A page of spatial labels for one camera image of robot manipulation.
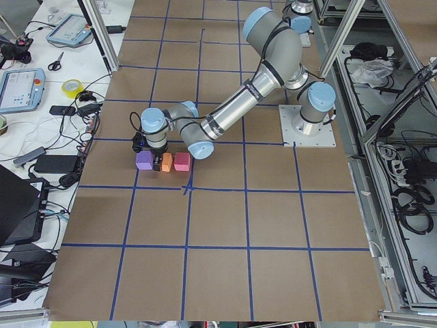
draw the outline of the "white cloth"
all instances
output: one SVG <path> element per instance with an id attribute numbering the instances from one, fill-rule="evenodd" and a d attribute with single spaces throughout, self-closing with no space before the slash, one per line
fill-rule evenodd
<path id="1" fill-rule="evenodd" d="M 354 83 L 366 83 L 370 87 L 380 87 L 386 84 L 385 79 L 393 72 L 393 63 L 388 60 L 375 59 L 365 61 L 350 76 Z"/>

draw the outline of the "black device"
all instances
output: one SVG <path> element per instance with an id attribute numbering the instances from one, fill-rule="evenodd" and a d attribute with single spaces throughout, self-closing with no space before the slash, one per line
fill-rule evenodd
<path id="1" fill-rule="evenodd" d="M 41 155 L 34 167 L 37 173 L 70 173 L 75 172 L 78 163 L 77 155 Z"/>
<path id="2" fill-rule="evenodd" d="M 35 188 L 38 191 L 38 195 L 13 233 L 3 243 L 4 245 L 27 244 L 41 238 L 42 224 L 44 223 L 42 211 L 46 209 L 48 197 L 48 189 L 46 187 L 48 182 L 43 178 L 27 179 L 24 181 Z"/>
<path id="3" fill-rule="evenodd" d="M 48 112 L 52 115 L 73 116 L 76 109 L 73 106 L 53 105 Z"/>
<path id="4" fill-rule="evenodd" d="M 0 42 L 0 51 L 4 60 L 18 60 L 24 64 L 28 64 L 31 61 L 31 54 L 29 47 L 31 46 L 33 39 L 27 38 L 20 42 L 20 44 L 11 42 Z"/>
<path id="5" fill-rule="evenodd" d="M 121 25 L 109 25 L 109 26 L 107 26 L 108 34 L 123 33 L 125 30 L 126 30 L 126 27 L 121 26 Z"/>
<path id="6" fill-rule="evenodd" d="M 39 289 L 39 286 L 29 285 L 29 280 L 38 283 L 54 261 L 56 257 L 51 252 L 35 244 L 15 245 L 0 262 L 3 269 L 0 270 L 0 282 L 7 284 L 0 288 L 0 307 L 18 299 L 24 301 L 32 291 Z"/>
<path id="7" fill-rule="evenodd" d="M 0 245 L 26 219 L 39 194 L 27 181 L 0 165 Z"/>

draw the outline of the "blue cap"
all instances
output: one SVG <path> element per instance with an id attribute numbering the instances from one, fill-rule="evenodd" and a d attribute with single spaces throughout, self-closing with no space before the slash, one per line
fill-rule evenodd
<path id="1" fill-rule="evenodd" d="M 192 101 L 184 101 L 181 102 L 181 104 L 184 105 L 185 107 L 188 107 L 188 109 L 190 109 L 191 113 L 193 113 L 195 118 L 199 117 L 199 112 L 196 108 L 196 105 L 194 105 Z"/>
<path id="2" fill-rule="evenodd" d="M 297 33 L 302 34 L 308 32 L 311 28 L 311 18 L 308 16 L 298 16 L 292 19 L 290 27 Z"/>
<path id="3" fill-rule="evenodd" d="M 247 40 L 247 36 L 251 32 L 252 28 L 255 26 L 257 21 L 261 19 L 262 16 L 267 14 L 268 12 L 272 12 L 270 8 L 267 7 L 260 7 L 252 12 L 252 14 L 249 15 L 249 17 L 246 19 L 246 22 L 243 26 L 243 35 L 244 39 Z"/>
<path id="4" fill-rule="evenodd" d="M 315 82 L 308 91 L 309 102 L 315 109 L 326 113 L 333 108 L 335 91 L 333 87 L 324 82 Z"/>
<path id="5" fill-rule="evenodd" d="M 165 124 L 164 113 L 158 108 L 146 108 L 141 114 L 141 127 L 145 132 L 156 132 Z"/>
<path id="6" fill-rule="evenodd" d="M 188 151 L 195 159 L 205 159 L 214 152 L 214 144 L 211 141 L 198 141 L 189 145 Z"/>

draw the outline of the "block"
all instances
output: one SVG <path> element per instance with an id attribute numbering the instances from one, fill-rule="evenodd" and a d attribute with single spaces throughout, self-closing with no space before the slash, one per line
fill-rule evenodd
<path id="1" fill-rule="evenodd" d="M 191 165 L 191 155 L 187 152 L 177 152 L 175 154 L 175 170 L 189 171 Z"/>
<path id="2" fill-rule="evenodd" d="M 153 168 L 153 154 L 149 150 L 137 153 L 135 160 L 138 169 L 152 169 Z"/>
<path id="3" fill-rule="evenodd" d="M 163 154 L 163 161 L 161 163 L 161 171 L 170 172 L 171 164 L 173 163 L 173 157 L 169 152 Z"/>

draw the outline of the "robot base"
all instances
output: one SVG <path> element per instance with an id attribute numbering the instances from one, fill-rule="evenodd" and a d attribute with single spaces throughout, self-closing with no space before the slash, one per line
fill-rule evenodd
<path id="1" fill-rule="evenodd" d="M 285 147 L 335 147 L 335 138 L 330 124 L 323 125 L 322 130 L 312 137 L 308 137 L 296 131 L 292 126 L 292 119 L 299 115 L 300 105 L 279 105 L 281 115 L 282 139 Z"/>

